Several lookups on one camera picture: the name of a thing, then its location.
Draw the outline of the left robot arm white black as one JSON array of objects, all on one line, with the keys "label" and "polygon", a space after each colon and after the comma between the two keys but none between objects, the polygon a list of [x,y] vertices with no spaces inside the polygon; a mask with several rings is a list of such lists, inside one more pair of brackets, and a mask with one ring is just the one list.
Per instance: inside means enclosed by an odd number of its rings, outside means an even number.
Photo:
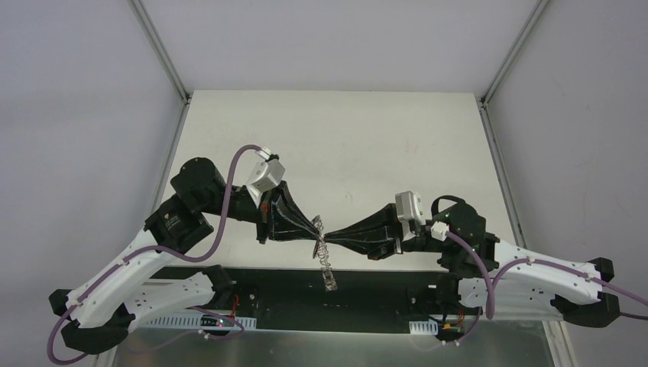
[{"label": "left robot arm white black", "polygon": [[74,289],[49,297],[60,318],[57,334],[65,345],[98,355],[123,342],[143,324],[191,307],[231,307],[234,284],[213,265],[157,291],[141,286],[172,261],[212,234],[209,214],[251,222],[260,243],[318,240],[320,229],[301,212],[282,176],[277,157],[260,162],[249,182],[229,186],[208,158],[187,161],[171,184],[174,194],[146,220],[134,240],[99,274]]}]

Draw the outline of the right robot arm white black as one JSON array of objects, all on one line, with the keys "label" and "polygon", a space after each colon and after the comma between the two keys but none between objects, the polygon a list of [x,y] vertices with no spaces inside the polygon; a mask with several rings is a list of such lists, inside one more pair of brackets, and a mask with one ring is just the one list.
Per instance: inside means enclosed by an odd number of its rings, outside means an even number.
[{"label": "right robot arm white black", "polygon": [[392,203],[324,240],[378,261],[405,252],[436,253],[442,273],[415,300],[422,312],[497,309],[558,317],[583,327],[602,328],[620,316],[618,298],[604,291],[614,276],[606,258],[566,261],[532,252],[486,230],[486,220],[456,196],[429,214],[417,193],[398,193]]}]

